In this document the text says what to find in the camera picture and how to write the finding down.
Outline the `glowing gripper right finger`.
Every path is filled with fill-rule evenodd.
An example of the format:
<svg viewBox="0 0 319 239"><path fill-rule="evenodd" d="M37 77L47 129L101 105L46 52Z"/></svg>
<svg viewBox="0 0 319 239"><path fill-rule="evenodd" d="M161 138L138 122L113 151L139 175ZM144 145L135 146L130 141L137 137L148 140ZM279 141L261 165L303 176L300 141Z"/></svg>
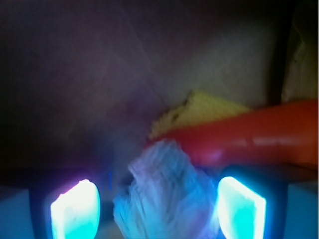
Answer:
<svg viewBox="0 0 319 239"><path fill-rule="evenodd" d="M283 166L228 166L218 183L217 211L227 239L282 239L288 183Z"/></svg>

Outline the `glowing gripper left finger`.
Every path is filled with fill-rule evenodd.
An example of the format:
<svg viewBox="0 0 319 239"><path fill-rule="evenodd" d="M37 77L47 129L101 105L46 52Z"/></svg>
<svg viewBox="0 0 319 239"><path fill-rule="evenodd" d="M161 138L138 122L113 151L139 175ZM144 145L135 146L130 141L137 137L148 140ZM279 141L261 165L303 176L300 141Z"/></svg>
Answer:
<svg viewBox="0 0 319 239"><path fill-rule="evenodd" d="M93 239L100 192L88 175L47 175L30 191L30 212L36 239Z"/></svg>

